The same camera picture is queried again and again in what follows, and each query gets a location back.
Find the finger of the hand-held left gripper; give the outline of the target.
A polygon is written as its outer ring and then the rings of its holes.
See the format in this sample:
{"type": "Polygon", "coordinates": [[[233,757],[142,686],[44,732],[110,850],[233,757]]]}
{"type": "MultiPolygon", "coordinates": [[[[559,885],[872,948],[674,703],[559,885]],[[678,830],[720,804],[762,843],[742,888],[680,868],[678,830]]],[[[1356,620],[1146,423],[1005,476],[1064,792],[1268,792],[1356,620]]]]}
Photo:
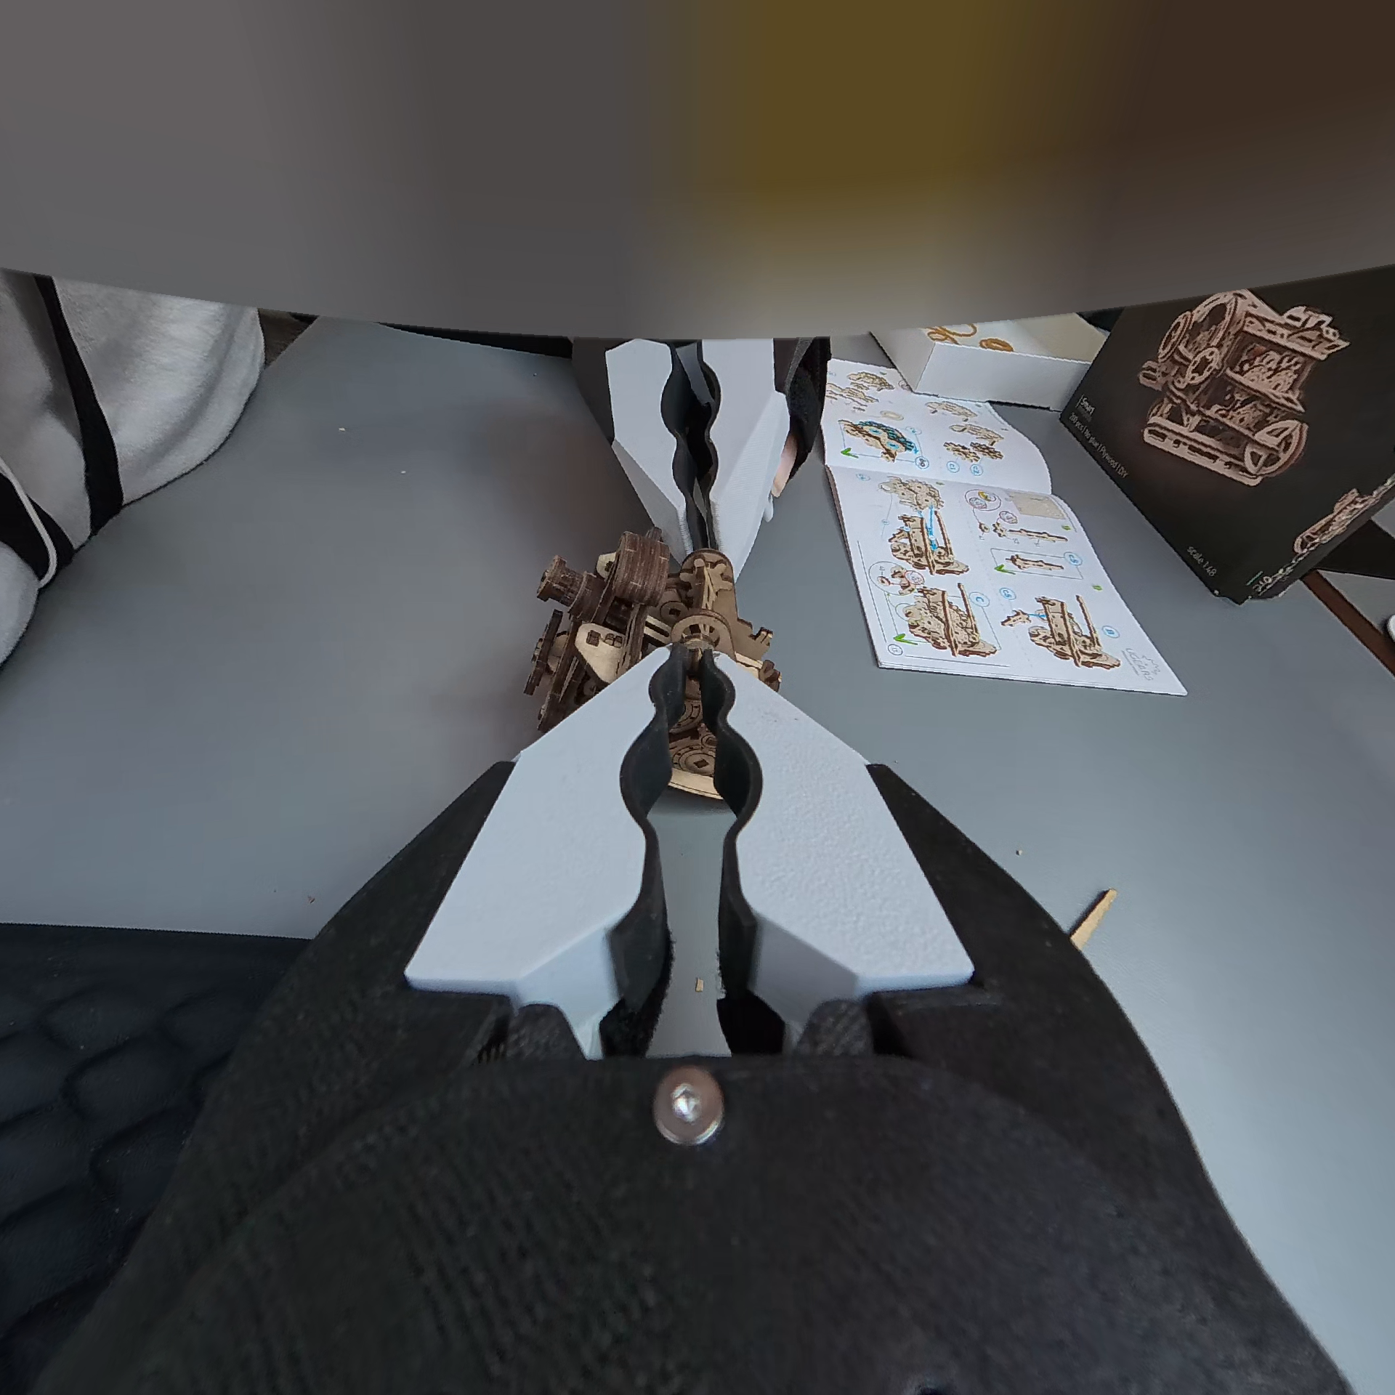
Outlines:
{"type": "Polygon", "coordinates": [[[707,546],[690,424],[698,397],[674,346],[628,340],[604,353],[612,449],[671,552],[707,546]]]}
{"type": "Polygon", "coordinates": [[[774,340],[703,340],[713,380],[711,418],[703,430],[699,505],[710,543],[745,559],[768,513],[771,486],[787,441],[787,398],[776,388],[774,340]]]}

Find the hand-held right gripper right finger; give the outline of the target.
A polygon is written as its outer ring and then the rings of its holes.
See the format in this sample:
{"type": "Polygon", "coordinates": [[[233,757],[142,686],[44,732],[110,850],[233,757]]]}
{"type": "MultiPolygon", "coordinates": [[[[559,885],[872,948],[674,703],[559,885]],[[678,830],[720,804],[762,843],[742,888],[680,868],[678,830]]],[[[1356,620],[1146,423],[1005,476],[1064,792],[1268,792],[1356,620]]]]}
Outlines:
{"type": "Polygon", "coordinates": [[[731,1053],[777,1053],[826,1002],[966,985],[967,951],[865,760],[728,655],[703,652],[699,690],[736,813],[719,893],[731,1053]]]}

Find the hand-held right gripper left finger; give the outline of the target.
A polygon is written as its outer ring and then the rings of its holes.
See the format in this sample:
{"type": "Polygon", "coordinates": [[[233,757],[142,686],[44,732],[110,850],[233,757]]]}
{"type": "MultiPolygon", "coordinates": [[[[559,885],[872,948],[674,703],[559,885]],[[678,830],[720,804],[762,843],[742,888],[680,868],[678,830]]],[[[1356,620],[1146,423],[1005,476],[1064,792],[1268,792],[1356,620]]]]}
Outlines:
{"type": "Polygon", "coordinates": [[[622,674],[513,764],[406,980],[561,1010],[589,1057],[620,1004],[639,1015],[668,961],[648,821],[668,785],[678,651],[622,674]]]}

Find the wooden mechanical model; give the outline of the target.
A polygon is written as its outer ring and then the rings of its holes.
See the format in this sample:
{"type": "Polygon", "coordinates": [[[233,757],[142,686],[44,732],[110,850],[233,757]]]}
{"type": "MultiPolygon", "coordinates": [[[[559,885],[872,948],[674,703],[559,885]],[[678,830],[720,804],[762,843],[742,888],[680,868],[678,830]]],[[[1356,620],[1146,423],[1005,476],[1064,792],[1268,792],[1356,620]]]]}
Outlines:
{"type": "Polygon", "coordinates": [[[723,800],[733,843],[756,833],[774,782],[738,699],[760,725],[777,690],[771,630],[738,613],[736,570],[720,551],[674,563],[661,532],[624,532],[594,570],[553,558],[538,598],[559,602],[535,643],[527,693],[544,689],[541,738],[513,764],[480,830],[477,855],[561,850],[635,876],[652,893],[650,824],[663,785],[723,800]]]}

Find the grey desk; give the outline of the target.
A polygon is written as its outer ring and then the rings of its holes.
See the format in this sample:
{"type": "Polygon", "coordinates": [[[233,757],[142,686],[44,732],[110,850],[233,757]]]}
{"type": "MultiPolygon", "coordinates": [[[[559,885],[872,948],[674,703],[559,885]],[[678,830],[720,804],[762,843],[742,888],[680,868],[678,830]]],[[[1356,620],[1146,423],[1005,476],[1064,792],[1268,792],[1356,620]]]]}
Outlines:
{"type": "MultiPolygon", "coordinates": [[[[1011,868],[1125,1006],[1254,1256],[1393,1393],[1393,679],[1303,585],[1212,598],[1005,409],[1187,697],[878,670],[822,467],[748,558],[783,696],[1011,868]]],[[[559,552],[643,526],[569,366],[315,322],[2,667],[2,920],[315,934],[489,764],[559,552]]]]}

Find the white cardboard box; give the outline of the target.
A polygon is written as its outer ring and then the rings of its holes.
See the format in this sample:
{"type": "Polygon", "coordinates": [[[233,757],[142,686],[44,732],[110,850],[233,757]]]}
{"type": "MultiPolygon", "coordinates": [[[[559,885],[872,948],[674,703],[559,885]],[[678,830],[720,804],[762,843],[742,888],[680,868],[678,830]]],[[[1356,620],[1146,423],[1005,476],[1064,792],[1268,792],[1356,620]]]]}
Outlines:
{"type": "Polygon", "coordinates": [[[1106,330],[1077,314],[876,328],[872,336],[917,393],[1049,411],[1064,409],[1106,344],[1106,330]]]}

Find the white instruction booklet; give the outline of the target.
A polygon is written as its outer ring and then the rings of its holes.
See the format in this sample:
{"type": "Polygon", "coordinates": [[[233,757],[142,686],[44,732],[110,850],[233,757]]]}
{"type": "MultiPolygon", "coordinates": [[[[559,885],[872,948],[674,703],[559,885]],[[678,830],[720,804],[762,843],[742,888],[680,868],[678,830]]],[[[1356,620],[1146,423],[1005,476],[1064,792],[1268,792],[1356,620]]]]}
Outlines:
{"type": "Polygon", "coordinates": [[[881,667],[1183,696],[1041,451],[989,404],[833,359],[822,441],[881,667]]]}

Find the dark model kit box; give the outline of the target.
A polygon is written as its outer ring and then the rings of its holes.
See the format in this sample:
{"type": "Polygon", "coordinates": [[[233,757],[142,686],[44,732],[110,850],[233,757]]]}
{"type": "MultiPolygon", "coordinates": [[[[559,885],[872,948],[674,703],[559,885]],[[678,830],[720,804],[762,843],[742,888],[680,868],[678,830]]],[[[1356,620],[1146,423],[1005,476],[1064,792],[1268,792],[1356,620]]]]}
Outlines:
{"type": "Polygon", "coordinates": [[[1279,595],[1393,494],[1393,269],[1132,307],[1060,419],[1214,595],[1279,595]]]}

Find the person's white t-shirt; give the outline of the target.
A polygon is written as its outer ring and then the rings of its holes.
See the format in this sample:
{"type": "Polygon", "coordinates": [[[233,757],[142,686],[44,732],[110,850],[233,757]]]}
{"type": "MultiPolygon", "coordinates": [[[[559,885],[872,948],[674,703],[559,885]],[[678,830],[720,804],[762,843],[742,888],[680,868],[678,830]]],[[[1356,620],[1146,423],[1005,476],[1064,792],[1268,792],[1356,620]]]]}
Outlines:
{"type": "Polygon", "coordinates": [[[261,369],[248,307],[2,270],[2,656],[91,537],[225,441],[261,369]]]}

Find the black quilted wrist rest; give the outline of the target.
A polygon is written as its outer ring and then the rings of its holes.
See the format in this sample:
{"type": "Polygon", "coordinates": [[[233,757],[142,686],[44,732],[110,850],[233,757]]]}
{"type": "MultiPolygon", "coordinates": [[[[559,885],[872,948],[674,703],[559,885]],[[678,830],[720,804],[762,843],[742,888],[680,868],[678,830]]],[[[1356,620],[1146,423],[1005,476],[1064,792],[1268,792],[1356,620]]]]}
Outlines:
{"type": "Polygon", "coordinates": [[[303,948],[2,926],[2,1393],[35,1384],[121,1267],[228,1053],[303,948]]]}

